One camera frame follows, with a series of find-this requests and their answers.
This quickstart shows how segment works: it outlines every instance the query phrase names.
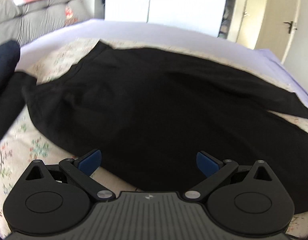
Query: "blue gripper pad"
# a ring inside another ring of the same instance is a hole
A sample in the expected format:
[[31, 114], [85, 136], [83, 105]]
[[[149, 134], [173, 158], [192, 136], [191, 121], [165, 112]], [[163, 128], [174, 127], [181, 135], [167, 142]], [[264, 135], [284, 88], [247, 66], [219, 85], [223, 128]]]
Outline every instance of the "blue gripper pad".
[[212, 161], [201, 152], [198, 152], [196, 155], [196, 165], [207, 178], [220, 169], [216, 162]]
[[79, 161], [77, 168], [85, 175], [91, 176], [92, 173], [101, 165], [102, 154], [100, 150], [96, 150], [83, 160], [80, 161], [80, 158], [77, 160]]

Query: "door handle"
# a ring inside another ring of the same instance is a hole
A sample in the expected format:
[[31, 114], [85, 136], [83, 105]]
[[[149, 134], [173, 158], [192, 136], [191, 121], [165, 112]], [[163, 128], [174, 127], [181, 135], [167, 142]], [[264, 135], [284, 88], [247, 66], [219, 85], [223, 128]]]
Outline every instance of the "door handle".
[[289, 34], [291, 34], [293, 32], [293, 27], [294, 27], [294, 21], [291, 22], [284, 22], [285, 24], [289, 25]]

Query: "black cloth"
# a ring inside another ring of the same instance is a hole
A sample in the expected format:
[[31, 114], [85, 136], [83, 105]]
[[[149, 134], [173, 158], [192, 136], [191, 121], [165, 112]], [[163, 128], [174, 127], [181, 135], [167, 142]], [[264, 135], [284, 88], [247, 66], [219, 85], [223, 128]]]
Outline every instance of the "black cloth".
[[0, 141], [25, 106], [22, 87], [36, 84], [36, 78], [15, 72], [0, 91]]
[[196, 154], [268, 162], [308, 211], [308, 134], [267, 110], [308, 118], [295, 93], [218, 63], [98, 43], [58, 80], [24, 89], [36, 128], [143, 190], [184, 192], [204, 179]]
[[20, 46], [16, 41], [8, 41], [0, 45], [0, 89], [13, 75], [20, 60]]
[[22, 87], [36, 84], [34, 77], [14, 72], [19, 60], [20, 46], [16, 41], [0, 46], [0, 140], [25, 105]]

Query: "door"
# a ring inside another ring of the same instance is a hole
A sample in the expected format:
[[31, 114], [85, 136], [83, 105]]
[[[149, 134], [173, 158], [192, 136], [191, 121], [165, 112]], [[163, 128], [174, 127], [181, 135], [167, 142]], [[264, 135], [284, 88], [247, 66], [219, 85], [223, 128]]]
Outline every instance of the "door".
[[237, 43], [254, 49], [262, 26], [267, 0], [246, 0]]
[[267, 0], [255, 49], [270, 49], [283, 63], [292, 43], [300, 0]]

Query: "gray ribbed plate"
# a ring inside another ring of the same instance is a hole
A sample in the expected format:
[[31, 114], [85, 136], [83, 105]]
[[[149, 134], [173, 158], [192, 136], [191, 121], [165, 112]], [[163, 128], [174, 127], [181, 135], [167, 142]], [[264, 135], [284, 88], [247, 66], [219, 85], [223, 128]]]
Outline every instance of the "gray ribbed plate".
[[[76, 228], [49, 237], [10, 235], [8, 240], [239, 240], [208, 218], [203, 207], [176, 193], [122, 192], [112, 202], [98, 203]], [[284, 235], [266, 238], [286, 240]]]

